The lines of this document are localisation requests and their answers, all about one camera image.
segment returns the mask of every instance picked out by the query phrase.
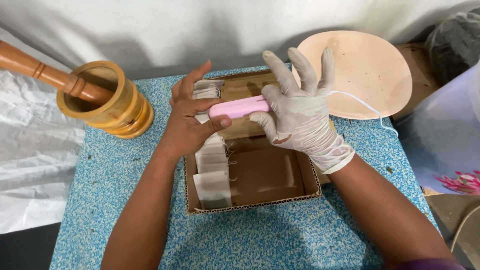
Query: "sleeve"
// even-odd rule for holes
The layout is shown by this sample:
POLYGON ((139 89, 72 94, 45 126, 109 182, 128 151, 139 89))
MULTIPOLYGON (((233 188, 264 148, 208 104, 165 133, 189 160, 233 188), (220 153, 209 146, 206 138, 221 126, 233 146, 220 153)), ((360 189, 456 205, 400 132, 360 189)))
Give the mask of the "sleeve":
POLYGON ((398 270, 465 270, 465 268, 457 262, 446 259, 422 259, 406 262, 398 270))

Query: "hand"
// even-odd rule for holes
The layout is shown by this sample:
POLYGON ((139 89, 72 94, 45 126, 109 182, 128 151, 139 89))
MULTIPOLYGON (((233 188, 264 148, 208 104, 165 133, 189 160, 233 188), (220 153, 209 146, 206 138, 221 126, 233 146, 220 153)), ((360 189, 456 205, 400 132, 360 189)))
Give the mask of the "hand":
POLYGON ((310 62, 296 48, 288 49, 288 57, 299 74, 301 87, 274 53, 264 51, 265 63, 275 75, 281 90, 267 85, 262 89, 262 95, 278 120, 275 124, 268 113, 257 111, 250 115, 250 121, 264 128, 273 145, 307 154, 322 173, 338 171, 353 158, 355 151, 328 124, 327 97, 335 80, 332 51, 325 48, 322 54, 322 78, 319 82, 310 62))
POLYGON ((201 80, 211 67, 211 62, 206 62, 172 87, 172 113, 158 145, 175 158, 197 152, 213 133, 232 125, 232 120, 226 115, 214 117, 203 124, 195 118, 198 112, 225 102, 221 98, 192 99, 193 84, 201 80))

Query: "peach plate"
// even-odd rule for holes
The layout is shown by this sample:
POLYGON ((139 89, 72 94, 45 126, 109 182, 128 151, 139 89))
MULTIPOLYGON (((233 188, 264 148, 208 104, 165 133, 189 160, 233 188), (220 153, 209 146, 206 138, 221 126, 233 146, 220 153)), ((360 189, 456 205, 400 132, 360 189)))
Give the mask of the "peach plate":
MULTIPOLYGON (((328 46, 335 61, 332 90, 350 93, 380 112, 382 117, 399 112, 410 99, 412 76, 405 59, 388 41, 355 31, 331 31, 308 37, 298 50, 312 63, 317 78, 321 56, 328 46)), ((300 85, 297 71, 293 76, 300 85)), ((341 93, 328 97, 330 114, 349 119, 376 119, 378 115, 356 99, 341 93)))

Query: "wooden pestle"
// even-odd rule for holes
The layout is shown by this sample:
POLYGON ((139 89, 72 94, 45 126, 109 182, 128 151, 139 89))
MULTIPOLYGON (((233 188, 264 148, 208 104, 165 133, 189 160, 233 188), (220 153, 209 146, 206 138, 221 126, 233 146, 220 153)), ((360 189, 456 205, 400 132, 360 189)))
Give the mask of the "wooden pestle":
POLYGON ((0 68, 37 78, 58 90, 98 106, 104 105, 113 96, 113 92, 45 65, 2 40, 0 40, 0 68))

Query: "table surface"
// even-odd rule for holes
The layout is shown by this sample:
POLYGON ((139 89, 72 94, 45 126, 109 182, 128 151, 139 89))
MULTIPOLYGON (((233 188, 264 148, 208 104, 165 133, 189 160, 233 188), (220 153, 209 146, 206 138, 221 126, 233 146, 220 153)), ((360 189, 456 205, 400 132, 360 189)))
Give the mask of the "table surface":
MULTIPOLYGON (((266 68, 212 72, 207 76, 266 68)), ((50 269, 100 268, 113 225, 165 129, 170 89, 180 78, 134 81, 155 110, 153 124, 143 135, 125 140, 99 129, 87 129, 50 269)), ((382 129, 378 120, 350 123, 348 119, 331 119, 356 152, 435 224, 395 134, 382 129)), ((388 118, 384 123, 391 126, 388 118)), ((168 239, 159 269, 381 267, 382 259, 331 184, 322 186, 321 198, 191 215, 186 212, 182 163, 175 171, 168 239)))

